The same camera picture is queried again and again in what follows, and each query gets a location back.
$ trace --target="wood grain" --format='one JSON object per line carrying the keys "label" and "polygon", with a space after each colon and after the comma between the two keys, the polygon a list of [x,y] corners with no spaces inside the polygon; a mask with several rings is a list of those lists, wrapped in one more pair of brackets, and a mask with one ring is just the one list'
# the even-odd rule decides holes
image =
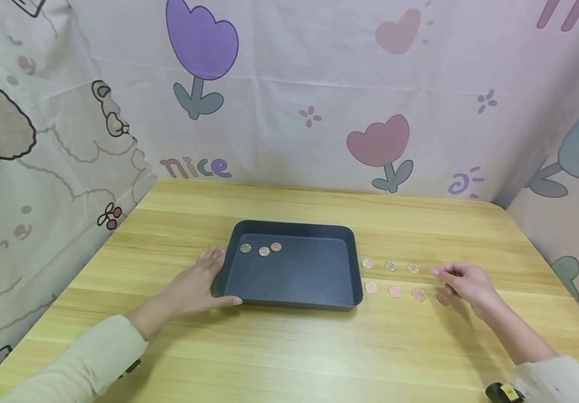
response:
{"label": "wood grain", "polygon": [[[102,402],[484,402],[513,365],[463,303],[440,305],[430,268],[483,266],[556,350],[579,360],[579,306],[510,217],[475,201],[168,180],[124,224],[0,367],[0,397],[87,328],[157,293],[243,219],[340,224],[372,270],[352,313],[242,306],[172,322]],[[388,272],[384,262],[397,263]],[[405,268],[417,263],[420,273]],[[403,291],[396,299],[390,285]],[[413,288],[426,294],[411,297]]]}

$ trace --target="light green sleeve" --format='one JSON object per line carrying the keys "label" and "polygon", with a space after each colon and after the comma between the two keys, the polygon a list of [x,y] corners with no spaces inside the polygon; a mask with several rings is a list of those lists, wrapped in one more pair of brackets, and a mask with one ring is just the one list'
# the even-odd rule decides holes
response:
{"label": "light green sleeve", "polygon": [[122,315],[99,322],[1,403],[89,403],[102,395],[148,343]]}

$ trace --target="flower stem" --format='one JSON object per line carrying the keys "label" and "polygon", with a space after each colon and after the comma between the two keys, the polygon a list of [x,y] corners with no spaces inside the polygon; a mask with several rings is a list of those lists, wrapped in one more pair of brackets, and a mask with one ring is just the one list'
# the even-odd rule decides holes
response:
{"label": "flower stem", "polygon": [[191,89],[191,105],[193,110],[189,111],[189,118],[195,120],[200,117],[200,102],[202,100],[202,89],[204,88],[204,80],[193,76],[193,88]]}
{"label": "flower stem", "polygon": [[395,176],[395,168],[393,167],[393,163],[384,165],[384,173],[386,173],[386,180],[390,183]]}

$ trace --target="small pink flower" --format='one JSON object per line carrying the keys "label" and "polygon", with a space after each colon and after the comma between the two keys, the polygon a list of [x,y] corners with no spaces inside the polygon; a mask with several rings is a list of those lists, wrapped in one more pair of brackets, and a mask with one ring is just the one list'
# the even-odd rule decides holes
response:
{"label": "small pink flower", "polygon": [[317,122],[321,122],[321,117],[319,115],[314,115],[314,106],[308,107],[307,111],[304,110],[300,110],[298,111],[299,114],[301,114],[301,116],[303,118],[308,118],[307,122],[305,123],[305,125],[307,127],[312,127],[312,119],[316,120]]}

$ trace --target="fabric backdrop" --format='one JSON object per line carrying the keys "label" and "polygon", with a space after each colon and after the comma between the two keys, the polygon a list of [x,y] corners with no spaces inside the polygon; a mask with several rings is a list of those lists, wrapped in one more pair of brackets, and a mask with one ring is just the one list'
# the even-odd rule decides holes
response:
{"label": "fabric backdrop", "polygon": [[511,205],[579,300],[579,0],[0,0],[0,361],[154,174]]}

